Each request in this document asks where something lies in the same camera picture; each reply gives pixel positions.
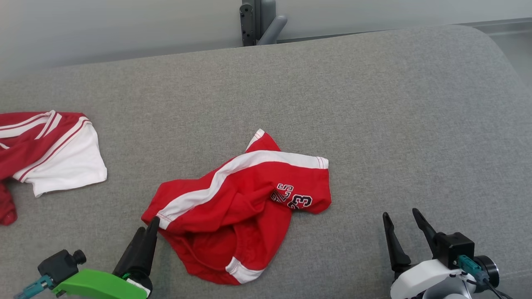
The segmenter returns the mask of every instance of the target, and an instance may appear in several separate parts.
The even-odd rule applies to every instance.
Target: gray floor
[[[532,19],[467,24],[488,34],[532,90]]]

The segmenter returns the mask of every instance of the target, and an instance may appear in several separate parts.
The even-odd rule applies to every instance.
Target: gray fabric surface
[[[529,296],[532,102],[475,29],[80,65],[0,83],[0,113],[50,109],[88,115],[109,178],[38,199],[31,186],[9,185],[19,219],[0,227],[2,296],[63,248],[112,271],[160,183],[202,176],[242,153],[258,128],[284,151],[330,160],[332,206],[296,213],[270,266],[242,286],[188,275],[161,239],[153,299],[386,298],[384,211],[412,260],[430,258],[413,207],[436,230],[474,240],[497,263],[502,290]]]

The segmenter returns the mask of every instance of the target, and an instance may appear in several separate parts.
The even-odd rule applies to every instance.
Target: black metal plate with holes
[[[249,3],[240,7],[240,29],[242,34],[242,45],[255,45],[255,18],[253,17],[253,6]]]

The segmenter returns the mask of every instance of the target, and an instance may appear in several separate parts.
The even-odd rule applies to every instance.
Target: red fabric
[[[38,139],[36,138],[43,130],[46,125],[45,123],[38,124],[18,136],[2,138],[2,133],[9,132],[14,128],[23,125],[8,128],[5,128],[5,126],[24,122],[43,113],[46,112],[0,114],[0,143],[8,147],[3,148],[0,146],[0,224],[2,225],[10,225],[17,219],[13,198],[2,181],[43,157],[50,147],[52,147],[59,138],[78,122],[80,117],[85,116],[82,113],[61,112],[62,118],[57,127],[51,130],[46,130],[46,136],[42,136]]]
[[[266,133],[246,152],[264,150],[280,151]],[[155,216],[164,218],[158,213],[176,197],[208,189],[221,167],[197,180],[163,183],[142,220],[149,223]],[[287,191],[290,196],[283,201],[281,198]],[[290,204],[295,194],[310,195],[312,203],[296,201]],[[281,245],[293,210],[317,214],[330,203],[328,169],[267,162],[230,174],[210,201],[173,221],[167,219],[170,224],[166,230],[159,231],[190,274],[218,284],[239,285],[238,280],[226,271],[233,257],[250,270],[263,270]]]

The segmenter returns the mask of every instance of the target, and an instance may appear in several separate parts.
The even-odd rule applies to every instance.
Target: red and white garment
[[[160,233],[190,274],[247,283],[273,259],[295,209],[317,214],[330,205],[328,166],[281,152],[259,130],[245,154],[204,177],[163,183],[142,220],[161,219]]]
[[[17,216],[2,180],[33,184],[36,197],[105,181],[98,135],[82,113],[21,112],[0,114],[0,224]]]

